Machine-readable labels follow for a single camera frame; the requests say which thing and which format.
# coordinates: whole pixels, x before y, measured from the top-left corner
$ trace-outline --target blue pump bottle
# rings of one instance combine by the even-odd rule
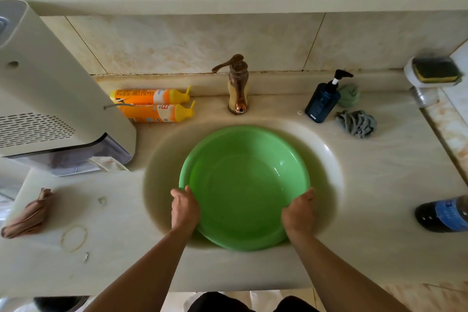
[[[341,94],[338,91],[338,81],[343,78],[352,77],[354,77],[353,74],[337,69],[333,80],[328,83],[320,83],[306,106],[305,113],[307,116],[317,123],[324,122],[341,98]]]

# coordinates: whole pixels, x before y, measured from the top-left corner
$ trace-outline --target faucet handle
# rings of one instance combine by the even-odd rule
[[[227,61],[227,62],[225,62],[223,64],[220,64],[220,65],[217,65],[216,67],[214,67],[211,70],[211,72],[212,73],[217,73],[221,68],[223,68],[225,66],[236,65],[237,63],[241,63],[243,60],[244,60],[243,55],[239,55],[239,54],[233,55],[232,58],[229,61]]]

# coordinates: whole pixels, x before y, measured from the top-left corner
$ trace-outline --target hand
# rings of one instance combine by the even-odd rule
[[[188,230],[191,234],[200,222],[200,205],[188,185],[185,187],[185,191],[172,189],[171,195],[174,197],[171,213],[172,229]]]
[[[314,197],[315,189],[311,187],[282,210],[281,221],[288,236],[291,233],[312,234],[315,221],[313,213]]]

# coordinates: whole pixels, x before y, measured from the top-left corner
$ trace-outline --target sponge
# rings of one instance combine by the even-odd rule
[[[453,83],[462,76],[450,57],[414,58],[413,72],[421,83]]]

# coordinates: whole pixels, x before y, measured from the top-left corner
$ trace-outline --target person's left hand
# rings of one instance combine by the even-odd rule
[[[193,196],[190,186],[185,190],[172,189],[172,229],[189,230],[192,233],[197,224],[200,223],[200,205]]]

